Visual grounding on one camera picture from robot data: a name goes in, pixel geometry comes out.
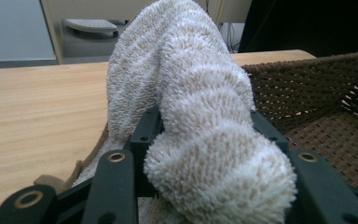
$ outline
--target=screw hole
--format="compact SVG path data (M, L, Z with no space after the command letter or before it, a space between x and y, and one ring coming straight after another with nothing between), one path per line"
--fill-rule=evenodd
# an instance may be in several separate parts
M43 198L43 192L40 190L31 190L29 192L23 193L17 200L14 202L14 207L22 209L31 207L32 205L38 203Z
M108 160L111 162L123 161L126 158L126 154L122 152L114 152L108 156Z
M298 157L303 161L309 161L309 162L316 162L318 160L318 158L316 158L314 155L306 152L302 152L298 154Z
M349 213L342 214L342 219L350 224L358 224L358 217Z

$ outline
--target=wooden tabletop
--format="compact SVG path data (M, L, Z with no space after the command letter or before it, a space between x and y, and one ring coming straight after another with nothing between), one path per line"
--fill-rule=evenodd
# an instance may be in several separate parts
M233 54L239 65L314 58L302 50ZM0 203L40 175L66 179L106 123L107 63L0 69Z

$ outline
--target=white wall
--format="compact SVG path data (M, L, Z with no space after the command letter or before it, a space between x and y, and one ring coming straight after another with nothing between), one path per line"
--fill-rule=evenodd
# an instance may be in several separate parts
M252 0L222 0L221 22L245 23Z
M39 0L0 0L0 62L55 59Z

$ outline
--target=floor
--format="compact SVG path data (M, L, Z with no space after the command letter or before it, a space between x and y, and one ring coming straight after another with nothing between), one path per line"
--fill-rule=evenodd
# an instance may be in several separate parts
M64 63L107 62L115 48L119 36L125 30L124 21L110 21L117 27L117 35L112 33L78 32L62 22ZM0 68L56 65L56 60L0 62Z

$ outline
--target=terry cloth towel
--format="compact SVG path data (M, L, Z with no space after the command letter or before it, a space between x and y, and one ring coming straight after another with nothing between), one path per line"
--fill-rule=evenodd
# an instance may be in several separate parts
M196 3L161 0L137 16L110 58L107 97L108 138L75 185L158 105L165 132L145 173L162 198L139 200L140 223L283 223L296 175L253 129L250 80Z

